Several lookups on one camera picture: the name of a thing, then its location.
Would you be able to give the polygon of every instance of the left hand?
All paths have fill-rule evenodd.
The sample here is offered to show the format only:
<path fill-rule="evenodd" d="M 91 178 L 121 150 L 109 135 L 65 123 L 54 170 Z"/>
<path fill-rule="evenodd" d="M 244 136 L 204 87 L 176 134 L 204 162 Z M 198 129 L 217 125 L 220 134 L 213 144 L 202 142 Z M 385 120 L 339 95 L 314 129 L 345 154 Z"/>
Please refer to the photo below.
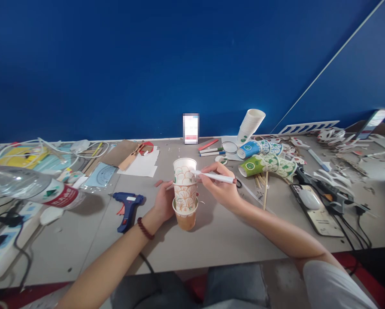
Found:
<path fill-rule="evenodd" d="M 174 209 L 172 208 L 172 201 L 175 197 L 175 191 L 173 188 L 167 190 L 172 185 L 172 180 L 163 182 L 159 188 L 157 197 L 155 198 L 155 204 L 152 210 L 165 222 L 174 215 Z"/>

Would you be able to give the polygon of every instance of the blue glue gun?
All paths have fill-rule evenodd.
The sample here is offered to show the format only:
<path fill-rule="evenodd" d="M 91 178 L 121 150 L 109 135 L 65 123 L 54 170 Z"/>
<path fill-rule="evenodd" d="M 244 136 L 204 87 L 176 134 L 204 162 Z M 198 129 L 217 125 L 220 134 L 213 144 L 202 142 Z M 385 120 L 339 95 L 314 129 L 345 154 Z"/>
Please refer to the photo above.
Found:
<path fill-rule="evenodd" d="M 112 196 L 116 201 L 123 203 L 123 206 L 117 215 L 123 215 L 124 219 L 122 220 L 121 225 L 118 227 L 118 233 L 125 233 L 131 227 L 132 215 L 135 210 L 135 207 L 139 204 L 142 204 L 145 197 L 143 195 L 136 195 L 134 193 L 126 192 L 115 192 L 109 193 L 109 196 Z"/>

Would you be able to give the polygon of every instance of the green pen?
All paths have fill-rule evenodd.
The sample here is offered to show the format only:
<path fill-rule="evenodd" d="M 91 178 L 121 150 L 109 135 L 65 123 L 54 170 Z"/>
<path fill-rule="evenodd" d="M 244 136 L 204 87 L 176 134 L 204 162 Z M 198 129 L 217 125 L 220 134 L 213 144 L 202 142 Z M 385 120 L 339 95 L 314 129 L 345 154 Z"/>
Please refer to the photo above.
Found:
<path fill-rule="evenodd" d="M 220 147 L 220 148 L 204 149 L 204 150 L 200 150 L 200 153 L 213 152 L 213 151 L 221 151 L 221 150 L 224 150 L 224 148 Z"/>

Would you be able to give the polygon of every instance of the plastic water bottle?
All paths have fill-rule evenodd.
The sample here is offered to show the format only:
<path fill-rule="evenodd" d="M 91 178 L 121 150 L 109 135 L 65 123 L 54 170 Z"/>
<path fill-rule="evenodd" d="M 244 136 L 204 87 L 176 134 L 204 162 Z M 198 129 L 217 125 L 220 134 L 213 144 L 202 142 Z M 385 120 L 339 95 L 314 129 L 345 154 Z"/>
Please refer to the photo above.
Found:
<path fill-rule="evenodd" d="M 50 175 L 10 166 L 0 166 L 0 194 L 65 210 L 78 206 L 85 199 L 83 192 Z"/>

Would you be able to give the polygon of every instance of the white sleeve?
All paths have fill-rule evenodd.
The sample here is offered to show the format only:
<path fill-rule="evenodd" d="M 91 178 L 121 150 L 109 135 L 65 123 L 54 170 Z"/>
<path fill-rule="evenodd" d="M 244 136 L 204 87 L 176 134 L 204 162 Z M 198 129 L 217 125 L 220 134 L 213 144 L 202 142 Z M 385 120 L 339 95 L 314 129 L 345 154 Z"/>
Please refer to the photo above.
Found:
<path fill-rule="evenodd" d="M 309 261 L 303 274 L 312 309 L 377 308 L 354 280 L 334 265 Z"/>

